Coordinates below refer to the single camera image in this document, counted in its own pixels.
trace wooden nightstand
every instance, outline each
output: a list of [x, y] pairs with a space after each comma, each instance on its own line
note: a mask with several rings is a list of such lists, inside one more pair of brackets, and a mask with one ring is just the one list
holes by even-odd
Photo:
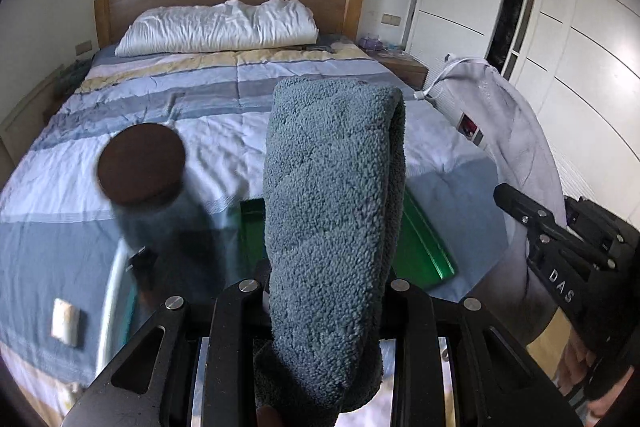
[[390, 70], [407, 86], [413, 87], [415, 90], [422, 89], [424, 79], [427, 78], [427, 73], [429, 73], [429, 68], [415, 60], [411, 55], [403, 54], [401, 57], [381, 56], [386, 53], [385, 51], [367, 52], [367, 55]]
[[60, 108], [64, 105], [64, 103], [71, 97], [71, 93], [64, 94], [59, 98], [54, 98], [51, 100], [51, 103], [47, 105], [47, 108], [42, 112], [42, 121], [44, 123], [44, 127], [47, 126], [51, 117], [55, 115]]

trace wooden floor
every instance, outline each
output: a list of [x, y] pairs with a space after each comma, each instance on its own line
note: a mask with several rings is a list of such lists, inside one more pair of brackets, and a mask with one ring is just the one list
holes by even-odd
[[558, 310], [546, 330], [527, 346], [529, 354], [549, 378], [553, 378], [556, 373], [556, 367], [558, 367], [564, 345], [569, 339], [570, 330], [569, 321]]

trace gray fleece towel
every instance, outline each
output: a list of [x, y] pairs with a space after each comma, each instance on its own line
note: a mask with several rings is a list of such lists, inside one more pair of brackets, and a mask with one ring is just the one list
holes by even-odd
[[274, 90], [264, 165], [274, 341], [258, 404], [326, 427], [382, 379], [378, 328], [400, 229], [404, 102], [392, 86], [293, 77]]

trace light switch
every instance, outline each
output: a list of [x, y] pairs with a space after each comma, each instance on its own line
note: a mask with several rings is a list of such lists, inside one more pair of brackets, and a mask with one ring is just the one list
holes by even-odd
[[392, 26], [399, 26], [402, 17], [398, 17], [397, 15], [389, 15], [388, 13], [382, 14], [382, 22], [383, 24], [390, 24]]

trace bed sheet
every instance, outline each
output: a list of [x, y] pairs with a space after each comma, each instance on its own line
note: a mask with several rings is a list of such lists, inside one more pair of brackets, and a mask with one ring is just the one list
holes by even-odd
[[[430, 290], [432, 295], [457, 301], [498, 262], [508, 240], [492, 197], [499, 182], [492, 159], [350, 42], [336, 39], [314, 50], [124, 60], [107, 50], [0, 195], [0, 301], [11, 303], [0, 307], [0, 353], [51, 425], [94, 379], [120, 240], [95, 180], [101, 149], [135, 123], [157, 122], [177, 131], [187, 151], [187, 181], [212, 231], [233, 252], [239, 201], [262, 196], [273, 88], [297, 74], [356, 77], [402, 89], [407, 184], [456, 265], [456, 276]], [[224, 261], [225, 284], [246, 275], [238, 256]], [[77, 347], [49, 334], [56, 298], [81, 310]]]

